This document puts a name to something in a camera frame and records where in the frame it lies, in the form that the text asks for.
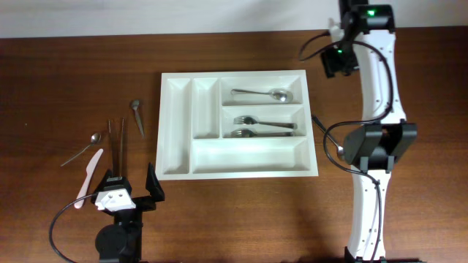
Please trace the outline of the small dark steel teaspoon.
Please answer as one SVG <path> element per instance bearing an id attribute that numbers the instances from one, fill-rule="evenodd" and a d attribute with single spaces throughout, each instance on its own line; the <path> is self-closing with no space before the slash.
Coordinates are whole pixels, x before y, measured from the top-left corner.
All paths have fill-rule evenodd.
<path id="1" fill-rule="evenodd" d="M 137 124 L 137 126 L 139 128 L 139 131 L 140 131 L 140 134 L 141 134 L 142 138 L 144 138 L 145 137 L 145 132 L 144 132 L 143 123 L 142 123 L 140 113 L 139 113 L 139 106 L 140 106 L 140 101 L 138 99 L 135 99 L 135 100 L 133 100 L 131 102 L 131 108 L 133 109 L 133 111 L 135 113 L 136 124 Z"/>

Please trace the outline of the white plastic cutlery tray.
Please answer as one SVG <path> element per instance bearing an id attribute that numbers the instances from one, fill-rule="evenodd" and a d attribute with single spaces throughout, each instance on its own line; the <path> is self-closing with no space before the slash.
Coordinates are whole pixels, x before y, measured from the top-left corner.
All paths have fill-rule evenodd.
<path id="1" fill-rule="evenodd" d="M 232 89 L 292 92 L 290 103 Z M 238 125 L 261 121 L 296 123 L 286 129 Z M 294 132 L 294 137 L 231 137 L 237 129 Z M 317 176 L 306 73 L 303 70 L 162 74 L 156 175 L 160 180 L 213 180 Z"/>

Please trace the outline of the steel fork with wide tines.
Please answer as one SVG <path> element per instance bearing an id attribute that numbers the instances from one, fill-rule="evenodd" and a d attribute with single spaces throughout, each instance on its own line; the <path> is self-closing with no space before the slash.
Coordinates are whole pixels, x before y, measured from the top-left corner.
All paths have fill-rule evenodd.
<path id="1" fill-rule="evenodd" d="M 297 129 L 298 126 L 296 123 L 277 123 L 277 122 L 267 122 L 261 121 L 258 118 L 251 115 L 242 115 L 233 119 L 234 124 L 238 125 L 264 125 L 264 126 L 275 126 L 286 129 Z"/>

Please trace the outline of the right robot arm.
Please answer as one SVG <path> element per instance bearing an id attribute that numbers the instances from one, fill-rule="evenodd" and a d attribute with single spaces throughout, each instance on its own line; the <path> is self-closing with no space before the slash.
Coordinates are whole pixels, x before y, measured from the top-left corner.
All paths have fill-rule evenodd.
<path id="1" fill-rule="evenodd" d="M 399 98 L 394 63 L 396 29 L 389 4 L 340 1 L 331 22 L 333 44 L 321 54 L 327 77 L 359 71 L 363 114 L 344 138 L 341 157 L 353 180 L 352 234 L 346 262 L 385 262 L 383 216 L 391 173 L 417 137 Z"/>

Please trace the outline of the steel fork with curved handle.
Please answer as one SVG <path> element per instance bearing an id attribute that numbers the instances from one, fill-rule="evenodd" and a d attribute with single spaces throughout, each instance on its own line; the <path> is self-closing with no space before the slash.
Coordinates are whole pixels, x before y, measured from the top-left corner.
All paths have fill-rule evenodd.
<path id="1" fill-rule="evenodd" d="M 230 133 L 231 137 L 294 137 L 293 131 L 288 132 L 270 132 L 270 133 L 258 133 L 252 129 L 237 129 Z"/>

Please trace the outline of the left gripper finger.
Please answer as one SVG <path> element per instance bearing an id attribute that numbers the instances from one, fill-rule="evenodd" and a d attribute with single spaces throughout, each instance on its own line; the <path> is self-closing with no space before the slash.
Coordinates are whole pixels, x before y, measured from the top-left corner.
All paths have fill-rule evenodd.
<path id="1" fill-rule="evenodd" d="M 108 169 L 105 175 L 103 176 L 103 178 L 101 179 L 101 181 L 99 182 L 99 184 L 97 185 L 97 187 L 95 188 L 94 194 L 97 194 L 100 191 L 102 191 L 107 183 L 107 180 L 111 178 L 112 176 L 113 176 L 113 171 L 111 169 Z"/>
<path id="2" fill-rule="evenodd" d="M 149 192 L 150 197 L 155 202 L 165 201 L 165 193 L 158 181 L 155 168 L 152 163 L 148 164 L 148 170 L 147 170 L 147 176 L 146 176 L 146 190 Z"/>

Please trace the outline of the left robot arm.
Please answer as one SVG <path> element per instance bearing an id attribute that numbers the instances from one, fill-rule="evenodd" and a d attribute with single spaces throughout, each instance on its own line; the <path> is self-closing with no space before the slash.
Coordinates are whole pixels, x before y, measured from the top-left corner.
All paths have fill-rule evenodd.
<path id="1" fill-rule="evenodd" d="M 153 164 L 146 175 L 147 196 L 132 197 L 132 187 L 125 177 L 115 177 L 111 170 L 96 187 L 91 202 L 97 210 L 113 217 L 95 239 L 100 262 L 139 262 L 142 258 L 143 213 L 156 210 L 165 201 L 165 193 L 156 177 Z"/>

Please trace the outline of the pale pink plastic knife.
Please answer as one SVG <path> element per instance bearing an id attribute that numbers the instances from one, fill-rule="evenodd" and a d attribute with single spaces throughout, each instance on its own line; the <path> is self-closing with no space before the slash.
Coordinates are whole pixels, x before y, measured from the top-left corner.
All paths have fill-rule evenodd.
<path id="1" fill-rule="evenodd" d="M 100 157 L 102 156 L 104 152 L 103 148 L 100 148 L 91 158 L 90 162 L 88 163 L 86 167 L 86 178 L 83 181 L 83 185 L 80 188 L 80 191 L 78 192 L 77 199 L 80 199 L 81 197 L 84 197 L 88 191 L 89 184 L 91 182 L 91 178 L 94 174 L 94 170 L 100 160 Z"/>

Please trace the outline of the small shiny steel teaspoon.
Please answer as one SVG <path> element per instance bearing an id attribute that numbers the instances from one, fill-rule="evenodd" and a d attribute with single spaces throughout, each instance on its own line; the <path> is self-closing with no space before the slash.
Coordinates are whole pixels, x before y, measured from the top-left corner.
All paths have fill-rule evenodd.
<path id="1" fill-rule="evenodd" d="M 63 164 L 60 165 L 60 167 L 67 165 L 68 163 L 76 159 L 79 155 L 81 155 L 86 150 L 88 150 L 91 146 L 98 144 L 101 141 L 101 139 L 102 139 L 102 135 L 100 133 L 94 133 L 93 135 L 91 135 L 90 143 L 86 147 L 84 147 L 82 150 L 80 150 L 79 152 L 77 152 L 76 154 L 68 158 Z"/>

